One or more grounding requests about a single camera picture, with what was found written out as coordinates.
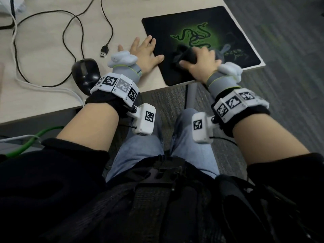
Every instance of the mouse pad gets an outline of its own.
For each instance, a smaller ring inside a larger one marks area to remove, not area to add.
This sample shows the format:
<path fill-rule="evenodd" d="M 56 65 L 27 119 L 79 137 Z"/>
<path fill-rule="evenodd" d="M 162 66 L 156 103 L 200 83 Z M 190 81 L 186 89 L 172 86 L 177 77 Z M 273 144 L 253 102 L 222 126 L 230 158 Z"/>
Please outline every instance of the mouse pad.
<path fill-rule="evenodd" d="M 242 68 L 261 63 L 223 6 L 143 18 L 142 23 L 147 35 L 156 38 L 154 55 L 165 56 L 159 68 L 169 86 L 194 80 L 188 72 L 172 65 L 173 52 L 179 44 L 220 51 L 229 44 L 229 50 L 224 53 L 225 62 L 233 62 Z"/>

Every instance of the green snake logo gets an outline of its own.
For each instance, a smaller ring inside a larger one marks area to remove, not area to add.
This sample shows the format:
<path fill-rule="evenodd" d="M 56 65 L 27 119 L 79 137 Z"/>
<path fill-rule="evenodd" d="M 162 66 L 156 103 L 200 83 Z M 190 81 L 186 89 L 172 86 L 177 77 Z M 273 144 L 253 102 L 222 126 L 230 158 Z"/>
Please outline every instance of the green snake logo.
<path fill-rule="evenodd" d="M 197 25 L 197 29 L 193 30 L 190 28 L 185 28 L 182 30 L 181 35 L 171 35 L 172 38 L 177 39 L 178 41 L 183 41 L 185 38 L 189 39 L 188 45 L 190 47 L 207 47 L 210 48 L 209 43 L 205 43 L 203 40 L 209 38 L 211 34 L 204 30 L 208 22 Z"/>

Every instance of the white cable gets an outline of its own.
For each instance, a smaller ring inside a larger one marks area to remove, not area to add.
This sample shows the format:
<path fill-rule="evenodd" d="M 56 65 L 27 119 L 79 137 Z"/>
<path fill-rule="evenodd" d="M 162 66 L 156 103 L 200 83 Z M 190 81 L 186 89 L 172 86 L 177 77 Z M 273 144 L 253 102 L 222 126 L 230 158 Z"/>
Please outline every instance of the white cable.
<path fill-rule="evenodd" d="M 15 31 L 14 31 L 14 34 L 12 36 L 12 40 L 11 40 L 11 53 L 12 53 L 12 58 L 14 60 L 14 65 L 15 65 L 15 80 L 20 83 L 20 84 L 24 84 L 24 85 L 28 85 L 28 86 L 32 86 L 32 87 L 35 87 L 35 88 L 38 88 L 38 89 L 41 89 L 41 90 L 45 90 L 45 91 L 60 91 L 60 92 L 69 92 L 69 93 L 72 93 L 78 100 L 79 102 L 82 104 L 82 106 L 84 106 L 84 102 L 82 100 L 82 98 L 77 94 L 75 93 L 73 90 L 70 90 L 70 89 L 66 89 L 66 88 L 48 88 L 48 87 L 43 87 L 43 86 L 39 86 L 39 85 L 35 85 L 35 84 L 32 84 L 32 83 L 28 83 L 28 82 L 25 82 L 25 81 L 22 81 L 18 78 L 18 74 L 17 74 L 17 63 L 16 63 L 16 58 L 15 58 L 15 52 L 14 52 L 14 41 L 15 41 L 15 38 L 16 38 L 16 35 L 17 35 L 17 31 L 18 31 L 18 24 L 17 24 L 17 20 L 14 18 L 14 16 L 12 15 L 11 13 L 11 10 L 8 10 L 8 12 L 10 13 L 11 15 L 11 18 L 13 19 L 14 23 L 15 23 Z"/>
<path fill-rule="evenodd" d="M 37 136 L 37 135 L 21 135 L 21 136 L 6 138 L 6 139 L 0 139 L 0 143 L 1 142 L 14 141 L 14 140 L 18 140 L 18 139 L 24 139 L 24 138 L 27 138 L 27 137 L 34 137 L 34 138 L 39 139 L 39 136 Z"/>

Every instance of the desk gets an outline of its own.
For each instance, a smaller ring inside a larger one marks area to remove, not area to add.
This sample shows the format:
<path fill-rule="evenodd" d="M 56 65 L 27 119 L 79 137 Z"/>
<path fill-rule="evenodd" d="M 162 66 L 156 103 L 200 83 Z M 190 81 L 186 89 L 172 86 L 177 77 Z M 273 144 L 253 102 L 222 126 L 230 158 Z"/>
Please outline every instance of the desk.
<path fill-rule="evenodd" d="M 87 7 L 90 1 L 26 0 L 26 12 L 19 14 L 17 19 L 19 21 L 36 12 L 56 9 L 64 9 L 78 14 Z M 141 23 L 142 18 L 220 5 L 228 10 L 237 26 L 242 30 L 223 0 L 103 0 L 105 13 L 114 27 L 114 37 L 109 44 L 110 52 L 103 59 L 99 57 L 100 49 L 107 43 L 111 35 L 111 28 L 101 12 L 100 0 L 95 0 L 90 9 L 80 17 L 85 30 L 85 57 L 94 58 L 98 63 L 101 75 L 103 75 L 111 71 L 107 67 L 107 61 L 109 55 L 117 52 L 118 44 L 122 44 L 127 49 L 136 36 L 139 36 L 141 40 L 146 37 Z M 20 66 L 26 77 L 34 84 L 54 85 L 61 82 L 70 73 L 73 58 L 62 44 L 62 32 L 70 18 L 64 13 L 39 15 L 30 18 L 19 27 L 16 41 Z M 80 107 L 78 100 L 68 93 L 44 92 L 18 85 L 13 78 L 13 61 L 9 49 L 11 31 L 0 31 L 0 36 L 0 62 L 5 64 L 0 94 L 0 124 Z M 67 31 L 66 44 L 78 60 L 82 58 L 80 41 L 81 29 L 75 19 Z M 246 70 L 265 66 L 261 57 L 259 55 L 258 57 L 261 64 L 253 68 L 246 68 Z M 74 90 L 82 98 L 86 98 L 72 78 L 62 87 Z M 138 87 L 143 93 L 164 89 L 168 86 L 164 83 L 160 70 L 155 68 L 152 73 L 140 80 Z M 189 88 L 194 93 L 195 86 Z"/>

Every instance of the blue jeans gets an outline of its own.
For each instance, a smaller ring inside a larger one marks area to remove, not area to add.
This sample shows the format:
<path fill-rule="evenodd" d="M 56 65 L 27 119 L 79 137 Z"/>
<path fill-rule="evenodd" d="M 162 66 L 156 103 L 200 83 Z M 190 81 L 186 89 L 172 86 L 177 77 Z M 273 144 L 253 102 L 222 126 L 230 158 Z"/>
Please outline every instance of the blue jeans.
<path fill-rule="evenodd" d="M 191 117 L 197 113 L 195 109 L 185 109 L 178 116 L 170 145 L 170 155 L 178 156 L 196 168 L 215 178 L 219 175 L 217 163 L 210 144 L 197 144 L 192 139 Z M 119 173 L 132 168 L 147 157 L 163 155 L 162 122 L 156 114 L 152 135 L 135 135 L 129 129 L 128 135 L 120 147 L 106 182 Z"/>

